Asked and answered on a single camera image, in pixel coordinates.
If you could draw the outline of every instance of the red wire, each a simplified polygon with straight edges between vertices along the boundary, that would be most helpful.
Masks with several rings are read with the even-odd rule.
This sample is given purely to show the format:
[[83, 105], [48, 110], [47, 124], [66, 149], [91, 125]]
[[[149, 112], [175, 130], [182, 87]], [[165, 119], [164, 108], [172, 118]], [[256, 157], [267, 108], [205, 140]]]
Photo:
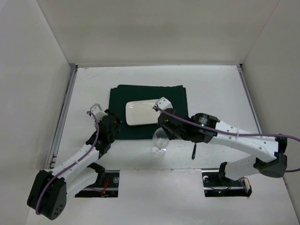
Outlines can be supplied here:
[[105, 189], [107, 188], [107, 186], [108, 186], [108, 179], [106, 178], [106, 180], [104, 181], [104, 188], [103, 188], [103, 191], [101, 192], [101, 196], [100, 197], [102, 197], [102, 195], [104, 194]]

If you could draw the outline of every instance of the black mount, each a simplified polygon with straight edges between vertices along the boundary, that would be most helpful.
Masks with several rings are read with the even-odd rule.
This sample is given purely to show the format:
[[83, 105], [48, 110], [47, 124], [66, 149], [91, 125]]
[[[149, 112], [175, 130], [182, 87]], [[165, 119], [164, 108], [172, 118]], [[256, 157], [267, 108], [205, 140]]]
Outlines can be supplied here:
[[276, 159], [265, 163], [256, 158], [253, 167], [259, 170], [259, 173], [267, 177], [280, 178], [285, 174], [287, 167], [287, 156], [284, 154], [287, 147], [287, 138], [277, 137], [275, 138], [275, 141], [278, 142], [278, 152], [274, 153]]
[[75, 198], [115, 198], [118, 197], [119, 193], [119, 179], [120, 171], [116, 170], [106, 170], [103, 172], [100, 182], [95, 182], [88, 186], [88, 188], [96, 188], [98, 190], [103, 190], [105, 188], [105, 180], [108, 181], [108, 185], [105, 188], [105, 193], [102, 196], [101, 191], [95, 190], [82, 190], [75, 195]]
[[252, 188], [245, 189], [238, 180], [219, 176], [218, 169], [203, 169], [202, 179], [205, 197], [250, 197]]
[[[38, 198], [49, 182], [53, 178], [52, 172], [41, 170], [33, 183], [30, 191], [27, 205], [34, 210], [38, 202]], [[56, 219], [66, 206], [67, 202], [67, 184], [64, 178], [56, 179], [52, 185], [46, 190], [41, 203], [39, 205], [39, 213], [50, 220]]]

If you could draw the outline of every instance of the white plate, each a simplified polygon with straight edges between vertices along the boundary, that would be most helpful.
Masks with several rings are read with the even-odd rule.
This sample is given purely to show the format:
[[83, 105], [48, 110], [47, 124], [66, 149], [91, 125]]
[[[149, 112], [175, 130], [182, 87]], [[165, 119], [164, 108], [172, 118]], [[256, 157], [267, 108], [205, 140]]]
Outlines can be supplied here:
[[153, 109], [157, 99], [127, 102], [126, 122], [130, 126], [155, 124], [158, 122], [159, 112]]

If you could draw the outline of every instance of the cable tie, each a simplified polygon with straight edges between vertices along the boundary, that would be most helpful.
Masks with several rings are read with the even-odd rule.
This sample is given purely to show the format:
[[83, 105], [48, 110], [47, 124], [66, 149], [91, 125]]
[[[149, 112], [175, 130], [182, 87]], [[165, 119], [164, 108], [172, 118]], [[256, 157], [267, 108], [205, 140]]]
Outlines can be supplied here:
[[234, 148], [235, 143], [238, 141], [239, 134], [240, 134], [240, 127], [238, 127], [238, 130], [237, 130], [237, 132], [236, 132], [235, 141], [234, 141], [234, 143], [233, 143], [232, 146], [231, 146], [232, 149]]

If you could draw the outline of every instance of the black handle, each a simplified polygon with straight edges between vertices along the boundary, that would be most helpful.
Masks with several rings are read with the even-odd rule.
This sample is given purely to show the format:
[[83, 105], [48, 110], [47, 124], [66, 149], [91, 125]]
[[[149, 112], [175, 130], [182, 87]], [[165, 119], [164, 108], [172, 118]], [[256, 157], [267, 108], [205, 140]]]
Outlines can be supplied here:
[[194, 159], [196, 156], [196, 148], [197, 148], [197, 144], [195, 143], [194, 149], [193, 149], [193, 154], [192, 154], [192, 159]]

